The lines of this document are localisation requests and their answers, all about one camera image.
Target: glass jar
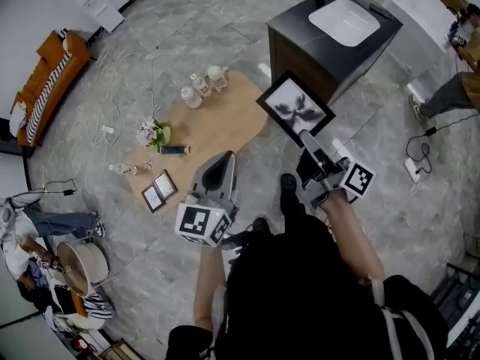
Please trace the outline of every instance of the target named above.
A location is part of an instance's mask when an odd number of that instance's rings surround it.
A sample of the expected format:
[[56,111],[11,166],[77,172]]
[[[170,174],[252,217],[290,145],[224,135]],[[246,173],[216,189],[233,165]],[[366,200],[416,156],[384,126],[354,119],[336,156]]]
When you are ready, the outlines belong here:
[[210,67],[207,71],[207,75],[210,79],[210,86],[215,91],[220,92],[222,89],[227,87],[227,79],[225,79],[224,72],[220,67],[216,65]]
[[183,87],[180,91],[180,97],[190,108],[196,109],[202,105],[202,98],[192,87]]

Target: black shoe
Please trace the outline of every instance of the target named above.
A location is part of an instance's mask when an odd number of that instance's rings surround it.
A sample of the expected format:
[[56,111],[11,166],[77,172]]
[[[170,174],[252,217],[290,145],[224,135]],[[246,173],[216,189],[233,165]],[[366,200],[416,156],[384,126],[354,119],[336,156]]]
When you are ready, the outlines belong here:
[[297,191],[297,179],[291,173],[284,173],[280,177],[280,189],[282,194],[285,192],[293,192]]
[[253,221],[252,231],[272,233],[270,231],[269,222],[264,217],[257,217]]

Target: picture frame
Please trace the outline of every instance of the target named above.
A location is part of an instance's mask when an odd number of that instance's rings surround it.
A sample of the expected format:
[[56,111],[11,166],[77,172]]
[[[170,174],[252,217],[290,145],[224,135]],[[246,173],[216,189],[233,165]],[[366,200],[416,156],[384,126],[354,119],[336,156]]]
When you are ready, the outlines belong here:
[[177,188],[173,184],[166,169],[154,179],[153,184],[155,190],[162,196],[164,202],[177,192]]
[[256,102],[301,148],[300,131],[318,134],[334,117],[332,110],[291,70],[265,91]]
[[158,193],[157,188],[155,188],[153,183],[142,191],[142,196],[151,213],[156,212],[165,205],[165,199],[160,193]]

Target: backpack strap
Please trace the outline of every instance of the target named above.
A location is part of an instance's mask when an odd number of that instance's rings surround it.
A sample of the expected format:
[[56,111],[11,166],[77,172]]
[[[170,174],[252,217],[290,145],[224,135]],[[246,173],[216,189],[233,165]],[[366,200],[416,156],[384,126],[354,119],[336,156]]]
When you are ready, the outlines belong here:
[[430,339],[427,332],[423,329],[420,322],[407,310],[402,310],[400,313],[391,312],[388,307],[385,306],[385,290],[383,288],[383,282],[377,279],[370,279],[372,285],[373,299],[375,304],[382,309],[383,317],[387,325],[388,340],[390,341],[390,349],[393,360],[403,360],[400,343],[398,341],[397,329],[395,328],[394,318],[404,318],[409,322],[413,331],[417,335],[418,339],[423,344],[425,352],[427,353],[427,360],[434,360],[434,349],[432,348]]

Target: white sink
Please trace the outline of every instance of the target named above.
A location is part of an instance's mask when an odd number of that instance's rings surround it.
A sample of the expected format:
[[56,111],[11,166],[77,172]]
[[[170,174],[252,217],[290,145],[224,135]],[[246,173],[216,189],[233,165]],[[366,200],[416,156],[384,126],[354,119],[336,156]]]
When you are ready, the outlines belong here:
[[356,47],[373,34],[380,23],[351,0],[335,0],[311,13],[310,22],[345,47]]

